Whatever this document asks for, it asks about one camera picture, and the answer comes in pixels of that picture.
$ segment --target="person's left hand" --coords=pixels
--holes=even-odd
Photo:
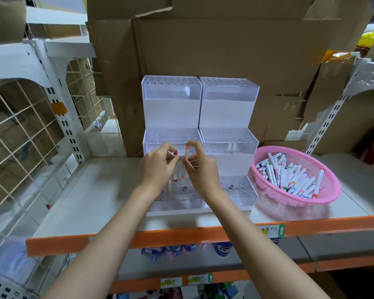
[[[169,153],[175,151],[177,149],[166,142],[160,148],[148,152],[141,160],[143,166],[141,185],[149,191],[153,191],[155,198],[165,188],[181,159],[180,157],[173,157]]]

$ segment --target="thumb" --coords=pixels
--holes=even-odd
[[[195,169],[193,168],[193,165],[191,165],[191,163],[188,160],[183,159],[183,164],[184,164],[184,166],[186,168],[188,176],[191,176],[191,174],[194,174]]]
[[[175,170],[175,167],[177,165],[177,163],[179,162],[181,158],[180,157],[174,157],[168,164],[168,167],[170,168],[170,170],[173,172]]]

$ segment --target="hand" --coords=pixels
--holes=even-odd
[[[216,161],[205,154],[204,147],[199,141],[190,140],[186,146],[193,146],[197,154],[191,155],[188,160],[183,159],[184,166],[195,190],[207,200],[214,193],[222,191]]]
[[[160,148],[148,152],[141,161],[144,171],[141,185],[152,191],[155,198],[165,188],[181,159],[173,157],[169,151],[175,152],[177,149],[166,142]]]

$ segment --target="person's right hand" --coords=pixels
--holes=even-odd
[[[205,154],[204,147],[199,141],[190,140],[186,146],[193,146],[196,154],[191,155],[188,160],[183,159],[184,166],[195,190],[204,200],[207,200],[222,191],[216,160]]]

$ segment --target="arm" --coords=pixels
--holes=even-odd
[[[215,213],[264,299],[326,299],[326,293],[255,226],[220,187],[216,161],[205,154],[202,144],[189,141],[197,155],[195,169],[183,160],[194,188]]]
[[[44,294],[44,299],[104,298],[114,281],[130,242],[160,192],[168,183],[179,157],[169,143],[145,155],[142,160],[144,175],[141,184],[128,201],[81,251],[69,267]],[[173,158],[169,164],[166,159]]]

